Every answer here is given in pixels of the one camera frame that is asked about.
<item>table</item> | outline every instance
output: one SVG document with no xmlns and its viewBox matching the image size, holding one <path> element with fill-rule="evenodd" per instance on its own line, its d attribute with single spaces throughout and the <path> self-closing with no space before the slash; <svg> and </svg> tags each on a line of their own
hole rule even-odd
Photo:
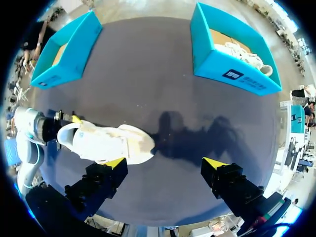
<svg viewBox="0 0 316 237">
<path fill-rule="evenodd" d="M 202 157 L 235 162 L 266 185 L 277 153 L 277 95 L 257 96 L 193 76 L 190 21 L 135 18 L 104 25 L 81 80 L 37 96 L 36 109 L 75 111 L 102 126 L 130 124 L 149 133 L 156 155 L 128 167 L 97 214 L 125 223 L 173 226 L 229 212 L 200 174 Z M 88 160 L 54 143 L 41 166 L 58 191 L 85 173 Z"/>
</svg>

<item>shoe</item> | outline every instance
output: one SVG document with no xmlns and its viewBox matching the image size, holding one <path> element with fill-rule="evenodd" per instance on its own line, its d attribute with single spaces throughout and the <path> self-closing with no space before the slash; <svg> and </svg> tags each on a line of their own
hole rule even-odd
<svg viewBox="0 0 316 237">
<path fill-rule="evenodd" d="M 98 127 L 82 120 L 82 124 L 70 123 L 57 134 L 58 142 L 80 158 L 105 164 L 126 158 L 127 164 L 143 163 L 154 155 L 155 143 L 144 131 L 130 126 Z"/>
<path fill-rule="evenodd" d="M 267 77 L 271 76 L 273 73 L 273 68 L 269 65 L 264 65 L 261 58 L 257 54 L 248 53 L 246 50 L 241 48 L 239 44 L 227 42 L 225 45 L 215 44 L 215 48 L 218 51 L 221 51 L 249 64 Z"/>
</svg>

